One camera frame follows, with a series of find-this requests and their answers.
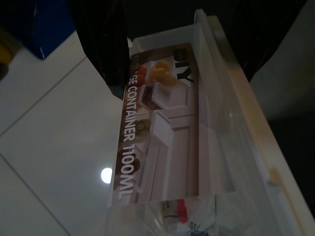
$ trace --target plastic storage container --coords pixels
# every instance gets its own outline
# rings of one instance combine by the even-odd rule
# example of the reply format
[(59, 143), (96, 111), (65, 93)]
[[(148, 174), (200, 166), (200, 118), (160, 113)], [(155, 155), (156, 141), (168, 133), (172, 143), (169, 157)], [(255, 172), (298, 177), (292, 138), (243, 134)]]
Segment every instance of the plastic storage container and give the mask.
[[(199, 193), (234, 188), (216, 196), (216, 227), (209, 235), (314, 236), (313, 217), (218, 19), (197, 10), (194, 25), (137, 38), (130, 52), (186, 42), (193, 46), (205, 89), (199, 103), (207, 106), (199, 122), (210, 141), (205, 150), (209, 158), (199, 166), (199, 179), (202, 168), (211, 174)], [(223, 162), (226, 173), (220, 172)], [(155, 212), (154, 203), (112, 208), (107, 235), (162, 235)]]

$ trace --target product label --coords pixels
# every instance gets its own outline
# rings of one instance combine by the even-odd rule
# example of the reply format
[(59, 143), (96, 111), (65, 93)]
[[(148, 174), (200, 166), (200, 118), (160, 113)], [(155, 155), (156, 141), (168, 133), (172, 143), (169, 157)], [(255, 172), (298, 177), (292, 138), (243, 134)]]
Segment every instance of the product label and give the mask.
[(113, 205), (198, 196), (198, 175), (198, 68), (191, 45), (133, 55)]

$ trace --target tile grout line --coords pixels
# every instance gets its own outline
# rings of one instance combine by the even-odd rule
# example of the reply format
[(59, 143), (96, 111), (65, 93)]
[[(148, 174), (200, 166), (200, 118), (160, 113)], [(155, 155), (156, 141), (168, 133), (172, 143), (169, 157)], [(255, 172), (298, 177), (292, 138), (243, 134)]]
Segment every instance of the tile grout line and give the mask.
[(44, 207), (48, 214), (56, 221), (56, 223), (71, 236), (70, 232), (65, 228), (65, 226), (58, 220), (58, 218), (51, 212), (51, 210), (45, 205), (45, 203), (40, 199), (40, 197), (34, 192), (34, 190), (26, 183), (26, 181), (20, 176), (20, 174), (14, 169), (14, 167), (9, 163), (9, 161), (0, 153), (1, 159), (7, 164), (7, 166), (13, 171), (13, 173), (18, 177), (18, 179), (23, 183), (23, 185), (31, 192), (31, 194), (39, 201), (39, 203)]
[(35, 107), (47, 94), (49, 94), (55, 87), (57, 87), (74, 69), (76, 69), (87, 57), (84, 57), (78, 64), (76, 64), (69, 72), (67, 72), (57, 83), (55, 83), (48, 91), (46, 91), (33, 105), (31, 105), (25, 112), (23, 112), (15, 121), (13, 121), (4, 131), (0, 133), (0, 138), (18, 123), (33, 107)]

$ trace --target transparent lid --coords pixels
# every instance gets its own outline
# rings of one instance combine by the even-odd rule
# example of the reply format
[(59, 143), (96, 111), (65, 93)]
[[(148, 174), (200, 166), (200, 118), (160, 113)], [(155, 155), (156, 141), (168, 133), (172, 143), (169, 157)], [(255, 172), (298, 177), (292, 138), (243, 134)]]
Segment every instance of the transparent lid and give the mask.
[[(135, 54), (186, 42), (193, 46), (203, 88), (199, 103), (202, 101), (205, 106), (205, 112), (199, 113), (199, 122), (203, 122), (211, 140), (206, 152), (210, 159), (215, 157), (213, 165), (205, 168), (210, 166), (215, 172), (216, 164), (224, 163), (227, 170), (210, 180), (211, 195), (186, 199), (193, 209), (191, 217), (199, 222), (200, 228), (211, 225), (208, 228), (211, 236), (315, 235), (310, 211), (218, 19), (208, 20), (202, 10), (197, 10), (194, 21), (191, 26), (137, 38), (130, 51)], [(226, 184), (229, 179), (233, 191), (216, 194), (222, 183), (231, 189), (227, 187), (231, 184)], [(160, 211), (163, 207), (149, 203), (112, 208), (107, 233), (190, 235), (174, 227), (169, 219), (169, 228), (163, 227)]]

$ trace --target blue object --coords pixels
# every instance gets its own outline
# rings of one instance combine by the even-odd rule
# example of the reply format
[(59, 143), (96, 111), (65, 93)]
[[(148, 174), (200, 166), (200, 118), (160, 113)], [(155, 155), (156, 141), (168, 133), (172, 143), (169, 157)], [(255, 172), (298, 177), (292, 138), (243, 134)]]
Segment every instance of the blue object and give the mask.
[(0, 0), (0, 24), (40, 59), (75, 31), (66, 0)]

